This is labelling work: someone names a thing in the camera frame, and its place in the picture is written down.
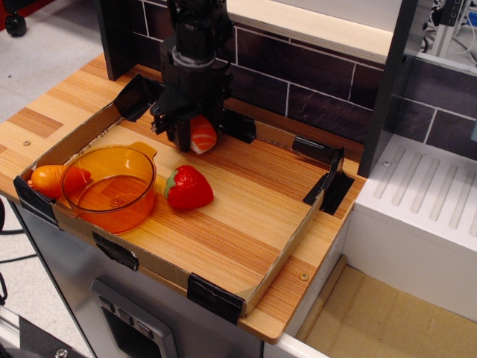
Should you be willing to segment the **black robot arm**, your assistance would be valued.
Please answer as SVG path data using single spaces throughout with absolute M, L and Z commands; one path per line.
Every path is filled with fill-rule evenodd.
M 204 154 L 218 140 L 230 64 L 216 62 L 233 34 L 225 1 L 168 1 L 173 34 L 160 47 L 164 90 L 151 107 L 152 129 L 180 151 Z

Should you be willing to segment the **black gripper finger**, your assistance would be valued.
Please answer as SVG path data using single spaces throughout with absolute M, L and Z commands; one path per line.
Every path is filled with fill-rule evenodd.
M 172 122 L 166 129 L 168 140 L 174 143 L 182 152 L 188 152 L 191 148 L 191 121 L 181 119 Z
M 224 112 L 222 100 L 207 100 L 203 103 L 203 116 L 211 123 L 215 131 L 218 131 Z

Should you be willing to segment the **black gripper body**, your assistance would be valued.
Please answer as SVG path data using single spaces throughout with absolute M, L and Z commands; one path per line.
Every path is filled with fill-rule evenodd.
M 160 48 L 160 71 L 164 90 L 151 107 L 153 131 L 160 134 L 169 124 L 203 115 L 203 103 L 232 95 L 230 64 L 214 54 L 200 61 L 182 55 L 174 40 Z

